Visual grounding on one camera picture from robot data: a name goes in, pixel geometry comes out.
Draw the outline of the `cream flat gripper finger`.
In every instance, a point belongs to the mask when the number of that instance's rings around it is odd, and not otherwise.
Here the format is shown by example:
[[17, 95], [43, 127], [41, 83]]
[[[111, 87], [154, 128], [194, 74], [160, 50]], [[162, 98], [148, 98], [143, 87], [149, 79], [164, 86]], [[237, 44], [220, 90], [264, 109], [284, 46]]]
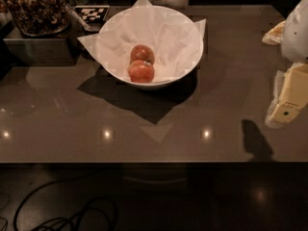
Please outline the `cream flat gripper finger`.
[[277, 129], [291, 123], [308, 104], [308, 64], [293, 63], [274, 77], [273, 99], [265, 123]]

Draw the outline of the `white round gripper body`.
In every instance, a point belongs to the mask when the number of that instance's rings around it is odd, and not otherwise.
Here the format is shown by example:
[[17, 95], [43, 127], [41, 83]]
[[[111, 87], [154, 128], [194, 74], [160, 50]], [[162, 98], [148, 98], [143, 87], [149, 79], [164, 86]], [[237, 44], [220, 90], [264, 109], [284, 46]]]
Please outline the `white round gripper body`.
[[288, 15], [282, 33], [282, 56], [294, 63], [308, 63], [308, 0], [301, 0]]

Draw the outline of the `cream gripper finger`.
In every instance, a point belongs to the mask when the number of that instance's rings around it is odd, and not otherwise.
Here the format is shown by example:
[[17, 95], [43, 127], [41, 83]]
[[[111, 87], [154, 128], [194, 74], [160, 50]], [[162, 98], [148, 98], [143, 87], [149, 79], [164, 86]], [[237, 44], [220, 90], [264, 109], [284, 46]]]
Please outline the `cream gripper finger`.
[[279, 45], [282, 41], [283, 29], [285, 22], [282, 21], [266, 32], [262, 38], [262, 42], [268, 45]]

